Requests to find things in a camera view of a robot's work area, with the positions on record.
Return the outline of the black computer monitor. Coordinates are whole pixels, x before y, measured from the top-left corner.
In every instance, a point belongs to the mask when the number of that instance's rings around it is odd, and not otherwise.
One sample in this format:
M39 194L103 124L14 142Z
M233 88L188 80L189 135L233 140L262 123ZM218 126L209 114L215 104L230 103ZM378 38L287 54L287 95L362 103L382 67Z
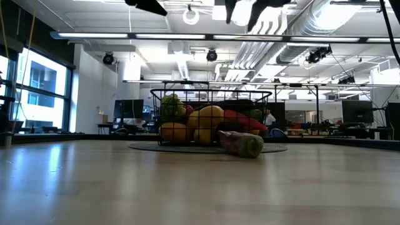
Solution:
M342 101L342 118L344 123L373 123L373 104L371 101Z
M142 119L143 107L143 99L115 100L113 116L115 119Z
M387 104L389 125L392 128L392 138L400 141L400 103L389 102Z

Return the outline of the dark purple round fruit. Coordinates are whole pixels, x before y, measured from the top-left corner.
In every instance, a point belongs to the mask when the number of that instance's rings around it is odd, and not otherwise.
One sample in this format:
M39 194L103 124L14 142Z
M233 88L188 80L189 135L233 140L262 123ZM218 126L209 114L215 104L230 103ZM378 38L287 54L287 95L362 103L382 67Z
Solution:
M234 131L242 133L244 131L244 126L237 122L222 122L220 123L217 128L217 131Z

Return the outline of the black ceiling track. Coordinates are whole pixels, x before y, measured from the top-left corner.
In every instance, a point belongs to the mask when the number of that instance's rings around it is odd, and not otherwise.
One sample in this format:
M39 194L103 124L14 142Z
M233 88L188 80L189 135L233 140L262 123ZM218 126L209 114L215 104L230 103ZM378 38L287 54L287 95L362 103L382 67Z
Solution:
M380 13L382 6L379 1L356 1L356 0L330 0L329 4L335 8L342 8L347 11L363 13Z

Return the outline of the green grape bunch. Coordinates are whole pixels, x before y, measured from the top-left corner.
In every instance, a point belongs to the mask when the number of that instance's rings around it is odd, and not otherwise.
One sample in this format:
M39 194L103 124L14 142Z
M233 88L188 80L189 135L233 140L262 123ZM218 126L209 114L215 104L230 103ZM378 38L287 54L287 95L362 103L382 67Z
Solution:
M185 105L177 94L170 94L161 99L161 119L170 121L185 115Z

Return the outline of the yellow lemon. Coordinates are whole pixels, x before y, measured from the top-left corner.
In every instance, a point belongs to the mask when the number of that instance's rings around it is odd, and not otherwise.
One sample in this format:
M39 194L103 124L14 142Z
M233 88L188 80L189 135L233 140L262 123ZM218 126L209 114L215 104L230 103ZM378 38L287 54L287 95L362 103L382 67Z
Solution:
M187 118L187 127L190 129L197 129L200 126L199 111L192 112Z
M199 111L199 126L215 128L224 121L224 110L219 106L206 106Z

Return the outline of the large office window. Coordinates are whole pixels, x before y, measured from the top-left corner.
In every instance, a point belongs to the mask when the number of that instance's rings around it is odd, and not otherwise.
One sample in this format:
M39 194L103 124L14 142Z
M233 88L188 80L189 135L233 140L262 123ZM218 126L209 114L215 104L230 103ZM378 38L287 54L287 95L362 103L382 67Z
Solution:
M0 54L0 107L15 127L68 130L72 70L24 48L9 59Z

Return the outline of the long black light bar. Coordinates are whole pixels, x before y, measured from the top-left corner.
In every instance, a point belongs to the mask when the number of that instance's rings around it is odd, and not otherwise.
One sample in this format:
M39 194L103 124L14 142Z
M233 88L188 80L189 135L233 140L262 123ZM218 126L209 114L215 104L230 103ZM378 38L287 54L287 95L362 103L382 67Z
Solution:
M134 32L50 32L53 39L182 40L267 43L389 44L388 37L288 36L260 34L184 34Z

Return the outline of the large orange fruit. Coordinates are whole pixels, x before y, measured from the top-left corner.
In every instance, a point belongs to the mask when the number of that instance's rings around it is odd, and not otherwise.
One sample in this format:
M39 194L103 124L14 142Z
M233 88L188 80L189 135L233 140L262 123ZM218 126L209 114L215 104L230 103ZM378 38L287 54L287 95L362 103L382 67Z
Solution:
M188 143L192 141L193 130L185 124L167 122L159 128L159 134L163 141L170 143Z

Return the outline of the yellow orange mango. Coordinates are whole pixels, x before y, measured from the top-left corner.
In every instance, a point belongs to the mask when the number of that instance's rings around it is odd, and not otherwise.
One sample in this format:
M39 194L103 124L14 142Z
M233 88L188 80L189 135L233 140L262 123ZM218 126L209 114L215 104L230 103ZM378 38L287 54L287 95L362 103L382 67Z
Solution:
M214 129L196 129L193 134L194 142L203 146L210 146L214 142Z

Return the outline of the person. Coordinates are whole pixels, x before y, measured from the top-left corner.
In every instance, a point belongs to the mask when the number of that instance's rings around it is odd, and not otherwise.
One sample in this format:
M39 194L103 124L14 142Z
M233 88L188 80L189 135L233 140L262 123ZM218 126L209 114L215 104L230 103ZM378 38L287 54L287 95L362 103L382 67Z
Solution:
M265 125L266 126L271 126L276 122L276 118L272 115L270 109L266 109L266 119L265 119Z

